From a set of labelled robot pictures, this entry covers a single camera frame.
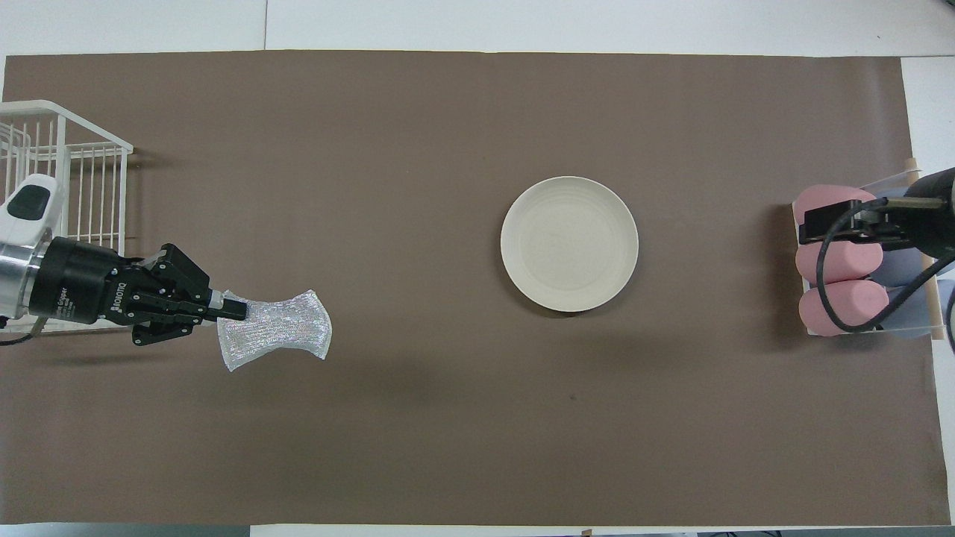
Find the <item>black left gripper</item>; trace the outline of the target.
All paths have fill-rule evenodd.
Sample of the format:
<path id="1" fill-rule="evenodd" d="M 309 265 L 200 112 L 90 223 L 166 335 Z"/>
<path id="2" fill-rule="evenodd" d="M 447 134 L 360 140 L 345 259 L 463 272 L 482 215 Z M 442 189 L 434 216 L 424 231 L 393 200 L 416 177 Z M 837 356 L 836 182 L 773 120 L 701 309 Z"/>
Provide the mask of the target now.
<path id="1" fill-rule="evenodd" d="M 135 312 L 134 317 L 115 305 L 116 296 L 124 299 L 126 284 L 120 272 L 140 266 L 157 280 L 158 295 L 187 302 L 195 312 Z M 157 254 L 145 259 L 122 257 L 113 249 L 79 242 L 65 237 L 51 239 L 46 245 L 30 291 L 30 314 L 92 325 L 100 318 L 119 326 L 133 325 L 133 343 L 137 346 L 179 339 L 193 333 L 204 321 L 219 319 L 243 321 L 248 304 L 226 298 L 212 289 L 210 277 L 180 248 L 161 245 Z"/>

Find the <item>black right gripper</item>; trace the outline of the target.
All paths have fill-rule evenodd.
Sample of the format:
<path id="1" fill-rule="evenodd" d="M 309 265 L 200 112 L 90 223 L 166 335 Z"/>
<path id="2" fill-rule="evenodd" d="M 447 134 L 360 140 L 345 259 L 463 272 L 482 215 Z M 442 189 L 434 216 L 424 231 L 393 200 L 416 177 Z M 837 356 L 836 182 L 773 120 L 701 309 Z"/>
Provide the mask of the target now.
<path id="1" fill-rule="evenodd" d="M 908 188 L 907 196 L 938 198 L 942 207 L 913 212 L 907 218 L 906 232 L 890 220 L 888 210 L 878 210 L 873 201 L 860 203 L 857 200 L 846 201 L 848 210 L 828 229 L 811 227 L 811 217 L 822 217 L 823 211 L 835 210 L 838 205 L 819 207 L 806 214 L 805 224 L 798 225 L 799 244 L 823 242 L 834 227 L 832 241 L 878 244 L 883 251 L 917 248 L 923 254 L 955 254 L 955 168 L 915 181 Z"/>

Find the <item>cream round plate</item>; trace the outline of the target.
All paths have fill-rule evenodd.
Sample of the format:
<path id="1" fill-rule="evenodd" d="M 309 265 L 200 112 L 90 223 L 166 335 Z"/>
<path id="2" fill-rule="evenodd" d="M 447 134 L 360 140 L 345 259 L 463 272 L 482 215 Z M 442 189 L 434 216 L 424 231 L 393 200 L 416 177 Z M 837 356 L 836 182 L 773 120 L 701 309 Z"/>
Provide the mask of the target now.
<path id="1" fill-rule="evenodd" d="M 536 305 L 582 313 L 614 299 L 640 255 L 635 218 L 597 181 L 559 176 L 516 197 L 499 231 L 499 254 L 515 288 Z"/>

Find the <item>pink plastic cup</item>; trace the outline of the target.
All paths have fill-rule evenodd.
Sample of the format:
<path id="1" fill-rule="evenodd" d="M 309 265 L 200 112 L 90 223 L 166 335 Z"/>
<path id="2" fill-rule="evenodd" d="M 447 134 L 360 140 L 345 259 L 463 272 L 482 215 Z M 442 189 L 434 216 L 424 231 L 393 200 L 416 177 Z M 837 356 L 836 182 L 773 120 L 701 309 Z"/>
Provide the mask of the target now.
<path id="1" fill-rule="evenodd" d="M 816 262 L 821 253 L 822 242 L 799 245 L 795 252 L 795 266 L 799 275 L 809 285 L 818 285 Z M 849 241 L 833 241 L 823 260 L 825 284 L 863 279 L 876 271 L 883 262 L 883 249 L 878 244 L 856 244 Z"/>
<path id="2" fill-rule="evenodd" d="M 811 227 L 828 229 L 841 214 L 848 210 L 846 201 L 857 200 L 860 203 L 866 203 L 867 201 L 873 201 L 875 198 L 870 192 L 852 186 L 816 184 L 816 186 L 806 188 L 798 195 L 792 203 L 792 213 L 794 213 L 795 223 L 801 226 L 805 224 L 806 214 L 809 211 L 836 204 L 838 207 L 835 210 L 825 210 L 822 217 L 810 218 Z"/>
<path id="3" fill-rule="evenodd" d="M 883 286 L 869 280 L 847 280 L 825 284 L 833 311 L 847 325 L 860 325 L 876 316 L 889 303 Z M 824 309 L 818 289 L 804 293 L 798 303 L 798 314 L 808 332 L 816 336 L 845 334 Z"/>

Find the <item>white cup holder rack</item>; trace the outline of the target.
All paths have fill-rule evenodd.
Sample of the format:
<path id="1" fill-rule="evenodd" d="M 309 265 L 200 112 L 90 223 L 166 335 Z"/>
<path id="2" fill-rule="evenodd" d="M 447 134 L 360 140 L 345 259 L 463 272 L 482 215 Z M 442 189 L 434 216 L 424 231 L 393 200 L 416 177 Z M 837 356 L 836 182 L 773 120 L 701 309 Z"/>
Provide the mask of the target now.
<path id="1" fill-rule="evenodd" d="M 918 169 L 916 163 L 910 162 L 907 164 L 907 167 L 905 168 L 904 172 L 901 172 L 900 174 L 894 175 L 887 179 L 873 181 L 873 183 L 866 184 L 866 186 L 859 186 L 856 188 L 863 189 L 867 192 L 870 192 L 872 195 L 874 195 L 876 192 L 879 192 L 881 190 L 888 189 L 888 188 L 905 187 L 908 189 L 911 186 L 913 186 L 915 181 L 920 180 L 924 176 L 927 176 L 927 175 L 921 175 L 920 169 Z M 879 207 L 879 204 L 884 203 L 884 201 L 887 201 L 887 198 L 880 198 L 880 200 L 877 200 L 875 198 L 873 200 L 874 205 L 876 205 L 876 207 Z M 942 205 L 944 204 L 938 198 L 914 198 L 914 197 L 908 197 L 907 194 L 905 194 L 905 201 L 911 201 L 912 206 L 910 208 L 904 208 L 904 209 L 894 208 L 893 210 L 888 210 L 888 216 L 890 220 L 893 221 L 893 223 L 898 225 L 898 227 L 900 229 L 903 229 L 905 232 L 907 231 L 907 218 L 910 217 L 910 215 L 913 212 L 917 210 L 937 210 L 938 208 L 942 207 Z M 799 241 L 798 241 L 798 225 L 795 223 L 794 213 L 792 214 L 792 220 L 794 221 L 795 234 L 797 234 L 797 248 L 798 248 L 798 246 L 801 244 L 799 244 Z M 822 242 L 821 253 L 818 256 L 818 262 L 816 262 L 816 278 L 818 278 L 818 285 L 816 286 L 809 285 L 809 283 L 802 277 L 801 277 L 801 281 L 803 286 L 803 295 L 804 293 L 808 292 L 809 289 L 812 289 L 812 288 L 818 289 L 818 293 L 821 296 L 821 302 L 822 302 L 823 308 L 826 310 L 826 313 L 828 314 L 830 319 L 833 321 L 833 323 L 835 323 L 836 326 L 839 327 L 840 330 L 845 331 L 845 327 L 848 325 L 846 323 L 843 323 L 842 320 L 839 319 L 839 317 L 833 311 L 833 308 L 831 307 L 831 304 L 827 297 L 826 290 L 824 288 L 825 282 L 822 281 L 823 269 L 824 269 L 824 256 L 826 255 L 826 251 L 827 251 L 827 248 L 829 247 L 829 244 L 831 244 L 832 242 L 833 232 L 835 230 L 836 229 L 834 227 L 830 228 L 828 234 L 826 235 L 826 238 Z M 939 306 L 938 295 L 937 295 L 938 286 L 936 281 L 941 279 L 955 280 L 955 254 L 922 254 L 922 255 L 924 255 L 924 258 L 922 258 L 922 265 L 924 266 L 924 270 L 922 271 L 922 273 L 920 273 L 916 279 L 914 279 L 910 284 L 906 286 L 901 286 L 900 288 L 886 288 L 884 286 L 883 288 L 887 290 L 888 297 L 889 297 L 889 303 L 886 306 L 886 308 L 883 308 L 879 313 L 876 314 L 876 316 L 871 318 L 869 321 L 866 321 L 860 325 L 852 325 L 852 326 L 859 327 L 859 330 L 861 333 L 884 332 L 884 333 L 892 334 L 889 332 L 889 330 L 881 329 L 880 323 L 883 322 L 883 320 L 886 320 L 888 316 L 890 316 L 901 304 L 907 301 L 907 299 L 911 295 L 913 295 L 913 293 L 916 292 L 917 289 L 920 289 L 921 286 L 924 284 L 928 284 L 929 290 L 927 294 L 929 295 L 929 306 L 931 306 L 931 308 L 938 308 Z M 869 280 L 874 282 L 871 279 L 872 273 L 870 273 L 870 275 L 867 275 L 866 277 L 860 280 Z M 951 328 L 953 326 L 953 323 L 955 322 L 955 293 L 953 293 L 953 295 L 951 296 L 951 299 L 949 299 L 948 306 L 946 307 L 946 309 L 948 311 L 945 313 L 946 320 L 944 322 L 944 330 L 943 331 L 938 330 L 938 332 L 932 333 L 931 334 L 932 339 L 945 339 L 945 337 L 948 337 L 951 335 Z"/>

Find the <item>brown table mat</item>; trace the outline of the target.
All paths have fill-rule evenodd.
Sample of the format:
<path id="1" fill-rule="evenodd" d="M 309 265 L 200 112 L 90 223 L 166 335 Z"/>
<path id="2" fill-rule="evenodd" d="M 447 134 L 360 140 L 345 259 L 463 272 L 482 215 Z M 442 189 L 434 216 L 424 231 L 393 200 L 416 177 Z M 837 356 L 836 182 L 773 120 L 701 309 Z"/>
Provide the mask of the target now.
<path id="1" fill-rule="evenodd" d="M 313 289 L 327 358 L 214 327 L 0 349 L 0 524 L 934 526 L 929 339 L 808 336 L 790 204 L 911 155 L 898 59 L 253 51 L 10 57 L 123 137 L 134 255 Z M 623 198 L 630 282 L 513 285 L 516 197 Z"/>

